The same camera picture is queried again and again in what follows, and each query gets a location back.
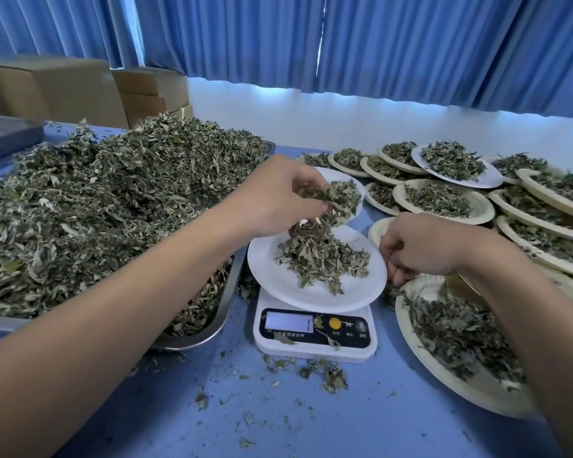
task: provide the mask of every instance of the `curtain fold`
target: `curtain fold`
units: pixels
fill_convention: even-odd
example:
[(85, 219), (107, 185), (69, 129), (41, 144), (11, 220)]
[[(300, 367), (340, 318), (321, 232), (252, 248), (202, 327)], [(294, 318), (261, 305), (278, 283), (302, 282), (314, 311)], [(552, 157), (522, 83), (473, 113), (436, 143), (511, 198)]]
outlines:
[(477, 107), (573, 117), (573, 0), (527, 0)]
[(523, 0), (327, 0), (316, 91), (471, 107)]
[(135, 0), (145, 64), (313, 92), (325, 0)]
[(120, 0), (0, 0), (0, 57), (15, 54), (138, 65)]

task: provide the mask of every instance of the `hand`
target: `hand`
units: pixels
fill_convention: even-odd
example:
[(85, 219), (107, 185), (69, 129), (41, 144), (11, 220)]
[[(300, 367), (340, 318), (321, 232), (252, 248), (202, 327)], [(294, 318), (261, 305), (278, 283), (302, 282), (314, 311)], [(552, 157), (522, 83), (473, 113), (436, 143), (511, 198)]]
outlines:
[(227, 221), (241, 220), (252, 238), (272, 236), (302, 219), (321, 217), (328, 208), (325, 202), (296, 193), (305, 185), (328, 184), (314, 167), (275, 154), (221, 204), (229, 210)]
[(380, 241), (389, 280), (402, 286), (420, 273), (449, 275), (469, 260), (478, 246), (498, 238), (480, 226), (430, 214), (399, 214)]

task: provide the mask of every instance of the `person's left arm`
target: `person's left arm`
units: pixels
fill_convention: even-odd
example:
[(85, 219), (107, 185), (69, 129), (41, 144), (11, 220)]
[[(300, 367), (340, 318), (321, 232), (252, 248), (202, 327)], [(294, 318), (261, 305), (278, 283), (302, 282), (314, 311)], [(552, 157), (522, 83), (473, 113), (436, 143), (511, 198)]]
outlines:
[(320, 173), (273, 156), (216, 207), (0, 341), (0, 456), (50, 456), (99, 408), (234, 251), (326, 206)]

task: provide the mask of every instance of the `tabletop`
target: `tabletop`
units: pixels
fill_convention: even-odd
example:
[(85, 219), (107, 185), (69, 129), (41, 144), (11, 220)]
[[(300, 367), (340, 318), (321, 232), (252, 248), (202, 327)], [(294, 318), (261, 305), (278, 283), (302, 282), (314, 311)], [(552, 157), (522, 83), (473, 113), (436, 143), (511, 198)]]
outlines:
[[(93, 128), (100, 137), (123, 130)], [(73, 127), (46, 126), (56, 143)], [(297, 157), (312, 149), (277, 146)], [(0, 176), (10, 160), (0, 161)], [(348, 224), (367, 235), (369, 204)], [(378, 350), (342, 363), (329, 394), (296, 366), (271, 373), (252, 335), (255, 306), (234, 298), (223, 330), (184, 354), (149, 352), (58, 457), (558, 457), (549, 427), (487, 412), (444, 387), (407, 346), (394, 311), (371, 305)], [(195, 403), (199, 390), (205, 409)]]

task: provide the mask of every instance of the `metal tray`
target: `metal tray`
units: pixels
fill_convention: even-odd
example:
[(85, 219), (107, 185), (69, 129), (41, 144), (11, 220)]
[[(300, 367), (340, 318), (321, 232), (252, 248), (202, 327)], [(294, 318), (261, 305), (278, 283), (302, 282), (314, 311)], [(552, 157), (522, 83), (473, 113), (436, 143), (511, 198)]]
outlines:
[[(271, 156), (275, 152), (276, 145), (268, 141), (263, 141), (263, 143), (267, 146), (267, 152)], [(169, 350), (172, 352), (192, 349), (193, 347), (197, 347), (204, 342), (209, 341), (223, 329), (225, 322), (227, 322), (227, 317), (229, 316), (231, 303), (236, 294), (237, 283), (240, 279), (240, 273), (242, 272), (244, 261), (246, 260), (247, 250), (248, 245), (238, 249), (233, 255), (227, 283), (225, 284), (225, 289), (223, 289), (223, 294), (221, 296), (221, 301), (219, 302), (216, 315), (210, 324), (200, 332), (191, 336), (177, 337), (161, 334), (155, 342), (153, 342), (153, 345), (151, 346), (152, 349)], [(0, 316), (0, 332), (11, 333), (30, 321), (32, 320)]]
[(0, 159), (43, 140), (42, 122), (0, 115)]

